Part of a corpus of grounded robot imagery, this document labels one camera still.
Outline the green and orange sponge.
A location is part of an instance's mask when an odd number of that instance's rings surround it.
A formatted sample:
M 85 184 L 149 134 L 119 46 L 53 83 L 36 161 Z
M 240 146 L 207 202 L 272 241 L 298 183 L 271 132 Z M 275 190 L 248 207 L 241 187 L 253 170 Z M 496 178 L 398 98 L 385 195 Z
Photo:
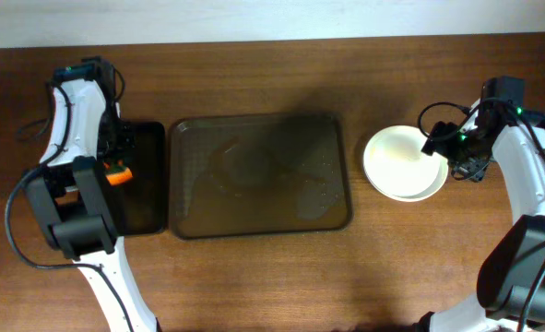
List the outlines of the green and orange sponge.
M 122 160 L 103 163 L 105 176 L 111 186 L 124 184 L 133 179 L 133 174 Z

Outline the white plate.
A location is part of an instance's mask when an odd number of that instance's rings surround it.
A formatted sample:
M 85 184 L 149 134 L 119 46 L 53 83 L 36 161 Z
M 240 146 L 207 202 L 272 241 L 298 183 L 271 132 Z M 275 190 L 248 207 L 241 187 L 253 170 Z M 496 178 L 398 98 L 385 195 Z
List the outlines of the white plate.
M 419 193 L 417 193 L 415 195 L 409 195 L 409 196 L 394 195 L 392 193 L 387 192 L 386 190 L 381 189 L 374 182 L 370 182 L 370 184 L 373 186 L 374 189 L 376 189 L 383 196 L 386 196 L 386 197 L 388 197 L 390 199 L 394 199 L 396 201 L 411 203 L 411 202 L 419 202 L 421 200 L 425 200 L 425 199 L 427 199 L 427 198 L 429 198 L 431 196 L 434 196 L 444 186 L 445 180 L 434 181 L 425 190 L 423 190 L 423 191 L 421 191 L 421 192 L 419 192 Z
M 415 195 L 434 181 L 446 181 L 446 160 L 438 154 L 422 153 L 426 141 L 412 126 L 394 125 L 378 131 L 366 143 L 361 157 L 368 181 L 398 196 Z

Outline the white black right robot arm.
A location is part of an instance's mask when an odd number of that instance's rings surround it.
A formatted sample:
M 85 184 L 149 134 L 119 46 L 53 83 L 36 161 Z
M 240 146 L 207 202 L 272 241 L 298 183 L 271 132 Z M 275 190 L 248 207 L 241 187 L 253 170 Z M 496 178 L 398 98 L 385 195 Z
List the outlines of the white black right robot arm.
M 486 80 L 460 124 L 438 122 L 422 153 L 444 157 L 458 181 L 480 182 L 499 165 L 512 228 L 480 267 L 474 294 L 429 312 L 417 331 L 545 331 L 545 112 L 524 105 L 525 82 Z

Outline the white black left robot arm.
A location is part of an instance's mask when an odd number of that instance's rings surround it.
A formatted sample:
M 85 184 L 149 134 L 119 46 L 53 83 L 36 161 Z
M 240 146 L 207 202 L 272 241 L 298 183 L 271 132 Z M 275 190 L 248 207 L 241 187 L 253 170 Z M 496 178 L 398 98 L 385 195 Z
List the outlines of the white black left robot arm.
M 134 127 L 121 117 L 124 78 L 96 56 L 60 67 L 49 82 L 53 122 L 39 164 L 19 180 L 45 241 L 87 280 L 112 331 L 158 331 L 124 249 L 124 207 L 114 192 L 133 178 Z

